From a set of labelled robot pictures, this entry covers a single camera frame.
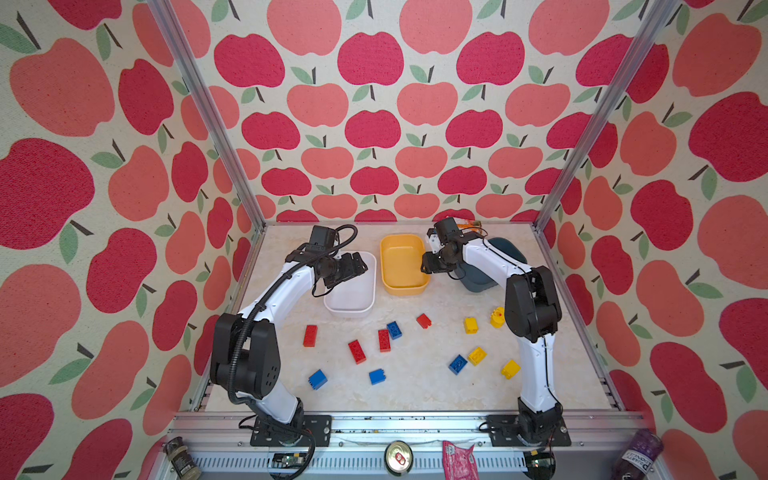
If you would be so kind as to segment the white plastic container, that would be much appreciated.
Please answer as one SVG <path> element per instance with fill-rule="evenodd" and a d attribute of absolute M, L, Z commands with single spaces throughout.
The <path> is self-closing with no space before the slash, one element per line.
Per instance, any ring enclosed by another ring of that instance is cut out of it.
<path fill-rule="evenodd" d="M 359 254 L 367 266 L 367 271 L 336 286 L 324 297 L 324 306 L 336 317 L 364 318 L 370 314 L 375 304 L 377 259 L 370 252 L 359 251 Z"/>

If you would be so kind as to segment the metal drink can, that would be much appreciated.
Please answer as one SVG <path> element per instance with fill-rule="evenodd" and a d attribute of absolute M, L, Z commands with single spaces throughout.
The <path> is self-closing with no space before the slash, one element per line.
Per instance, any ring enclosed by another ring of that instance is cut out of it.
<path fill-rule="evenodd" d="M 412 448 L 402 440 L 391 442 L 384 452 L 384 465 L 388 473 L 401 477 L 407 475 L 414 463 Z"/>

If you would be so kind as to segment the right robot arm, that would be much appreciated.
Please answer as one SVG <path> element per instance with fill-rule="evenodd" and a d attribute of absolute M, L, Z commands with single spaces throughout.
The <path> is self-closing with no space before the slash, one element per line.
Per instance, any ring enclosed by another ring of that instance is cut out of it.
<path fill-rule="evenodd" d="M 545 443 L 560 429 L 563 414 L 555 395 L 553 361 L 562 309 L 552 272 L 517 261 L 483 234 L 460 229 L 452 218 L 435 223 L 426 236 L 430 250 L 422 256 L 423 273 L 450 273 L 465 263 L 505 288 L 504 318 L 518 339 L 523 373 L 517 435 L 527 445 Z"/>

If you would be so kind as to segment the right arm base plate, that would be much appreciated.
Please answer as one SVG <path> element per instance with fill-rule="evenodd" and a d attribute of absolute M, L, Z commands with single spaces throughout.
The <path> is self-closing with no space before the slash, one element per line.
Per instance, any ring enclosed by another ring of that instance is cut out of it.
<path fill-rule="evenodd" d="M 517 415 L 488 415 L 478 427 L 487 434 L 493 447 L 549 448 L 570 447 L 572 440 L 563 420 L 552 428 L 536 433 L 531 439 L 523 437 Z"/>

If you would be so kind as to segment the blue lego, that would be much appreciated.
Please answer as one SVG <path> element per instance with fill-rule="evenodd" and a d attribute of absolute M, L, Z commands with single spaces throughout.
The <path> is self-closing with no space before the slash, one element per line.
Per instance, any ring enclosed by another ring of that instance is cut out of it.
<path fill-rule="evenodd" d="M 396 340 L 402 337 L 402 331 L 396 321 L 388 323 L 387 330 L 392 340 Z"/>
<path fill-rule="evenodd" d="M 369 379 L 372 385 L 377 385 L 386 380 L 386 374 L 383 369 L 376 369 L 369 373 Z"/>
<path fill-rule="evenodd" d="M 328 382 L 326 374 L 318 369 L 308 378 L 308 383 L 313 390 L 318 390 Z"/>
<path fill-rule="evenodd" d="M 449 370 L 450 370 L 450 371 L 451 371 L 451 372 L 452 372 L 454 375 L 459 375 L 459 374 L 461 373 L 461 371 L 464 369 L 464 367 L 465 367 L 467 364 L 468 364 L 468 360 L 467 360 L 467 359 L 466 359 L 464 356 L 462 356 L 462 355 L 458 354 L 458 355 L 457 355 L 457 356 L 456 356 L 456 357 L 455 357 L 455 358 L 454 358 L 454 359 L 453 359 L 453 360 L 452 360 L 452 361 L 449 363 L 449 365 L 448 365 L 448 368 L 449 368 Z"/>

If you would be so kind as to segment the dark teal plastic container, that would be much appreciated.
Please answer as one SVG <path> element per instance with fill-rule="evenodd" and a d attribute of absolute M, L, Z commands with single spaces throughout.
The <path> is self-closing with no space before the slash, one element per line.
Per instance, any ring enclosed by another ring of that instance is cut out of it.
<path fill-rule="evenodd" d="M 508 239 L 502 237 L 493 237 L 489 243 L 505 255 L 514 258 L 516 261 L 527 263 L 525 255 Z M 497 286 L 497 283 L 481 270 L 466 262 L 458 264 L 455 276 L 463 286 L 474 293 L 479 293 Z"/>

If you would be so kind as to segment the small red lego brick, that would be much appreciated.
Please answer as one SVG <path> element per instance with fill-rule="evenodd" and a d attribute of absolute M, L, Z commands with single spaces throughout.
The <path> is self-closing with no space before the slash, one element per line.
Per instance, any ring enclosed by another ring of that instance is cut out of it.
<path fill-rule="evenodd" d="M 423 328 L 428 329 L 432 326 L 432 321 L 426 314 L 421 314 L 417 317 L 417 323 Z"/>

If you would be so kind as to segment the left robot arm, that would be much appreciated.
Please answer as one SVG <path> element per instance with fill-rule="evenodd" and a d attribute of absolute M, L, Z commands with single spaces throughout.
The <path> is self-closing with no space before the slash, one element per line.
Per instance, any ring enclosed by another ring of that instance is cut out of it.
<path fill-rule="evenodd" d="M 294 445 L 311 434 L 304 428 L 302 401 L 279 381 L 277 323 L 319 282 L 330 292 L 367 272 L 360 254 L 342 251 L 357 234 L 351 224 L 315 225 L 309 240 L 285 257 L 280 273 L 257 300 L 215 323 L 210 382 L 224 388 L 232 404 L 253 411 L 258 426 L 282 444 Z"/>

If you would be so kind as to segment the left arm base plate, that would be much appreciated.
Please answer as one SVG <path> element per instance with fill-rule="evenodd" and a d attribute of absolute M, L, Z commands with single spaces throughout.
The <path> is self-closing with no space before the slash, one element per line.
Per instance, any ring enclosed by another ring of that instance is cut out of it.
<path fill-rule="evenodd" d="M 257 419 L 252 427 L 253 447 L 328 447 L 332 430 L 330 415 L 305 415 L 301 426 Z"/>

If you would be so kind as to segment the yellow plastic container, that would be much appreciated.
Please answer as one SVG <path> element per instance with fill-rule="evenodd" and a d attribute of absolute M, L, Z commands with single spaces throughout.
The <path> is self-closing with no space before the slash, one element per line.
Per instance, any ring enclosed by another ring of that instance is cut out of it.
<path fill-rule="evenodd" d="M 381 240 L 381 276 L 390 295 L 415 296 L 426 290 L 430 277 L 421 271 L 424 253 L 424 241 L 414 234 L 388 235 Z"/>

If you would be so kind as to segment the yellow round lego piece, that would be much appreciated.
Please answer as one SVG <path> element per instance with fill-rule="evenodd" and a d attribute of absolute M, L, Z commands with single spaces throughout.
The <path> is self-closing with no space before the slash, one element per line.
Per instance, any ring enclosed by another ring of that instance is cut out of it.
<path fill-rule="evenodd" d="M 504 326 L 506 323 L 505 320 L 505 309 L 503 307 L 498 307 L 493 310 L 491 316 L 490 316 L 490 324 L 496 328 L 499 329 L 502 326 Z"/>

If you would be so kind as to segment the blue lego beside red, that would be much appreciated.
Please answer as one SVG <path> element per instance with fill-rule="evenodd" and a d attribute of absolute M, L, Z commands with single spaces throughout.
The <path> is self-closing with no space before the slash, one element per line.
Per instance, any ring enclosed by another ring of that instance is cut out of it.
<path fill-rule="evenodd" d="M 396 321 L 388 323 L 387 330 L 392 340 L 396 340 L 402 337 L 402 331 Z"/>

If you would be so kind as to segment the front aluminium rail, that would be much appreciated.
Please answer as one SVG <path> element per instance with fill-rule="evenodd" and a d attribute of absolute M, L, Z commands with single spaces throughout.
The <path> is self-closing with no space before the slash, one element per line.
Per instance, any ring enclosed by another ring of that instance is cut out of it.
<path fill-rule="evenodd" d="M 511 412 L 336 412 L 308 415 L 312 440 L 280 443 L 242 412 L 180 414 L 150 455 L 151 479 L 442 479 L 461 453 L 482 479 L 608 479 L 638 412 L 573 410 L 539 446 L 515 432 Z"/>

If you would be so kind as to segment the right aluminium frame post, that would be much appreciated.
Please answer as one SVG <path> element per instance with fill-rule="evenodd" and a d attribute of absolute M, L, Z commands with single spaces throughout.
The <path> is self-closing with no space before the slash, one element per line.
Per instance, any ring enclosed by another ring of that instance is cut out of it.
<path fill-rule="evenodd" d="M 594 146 L 599 135 L 610 119 L 612 112 L 628 92 L 631 81 L 650 53 L 660 32 L 672 18 L 679 1 L 655 1 L 648 11 L 627 53 L 619 63 L 616 73 L 606 87 L 605 94 L 597 103 L 597 108 L 587 123 L 573 153 L 568 156 L 564 168 L 555 182 L 550 194 L 545 199 L 536 220 L 533 232 L 542 234 L 555 209 L 561 204 L 562 197 L 576 176 L 581 164 Z"/>

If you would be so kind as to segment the pink snack wrapper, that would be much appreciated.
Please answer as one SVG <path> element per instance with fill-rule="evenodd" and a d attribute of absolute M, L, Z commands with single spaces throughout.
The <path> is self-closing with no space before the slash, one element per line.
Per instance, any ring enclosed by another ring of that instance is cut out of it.
<path fill-rule="evenodd" d="M 454 443 L 442 443 L 442 465 L 446 480 L 478 480 L 479 472 L 474 447 L 468 449 Z"/>

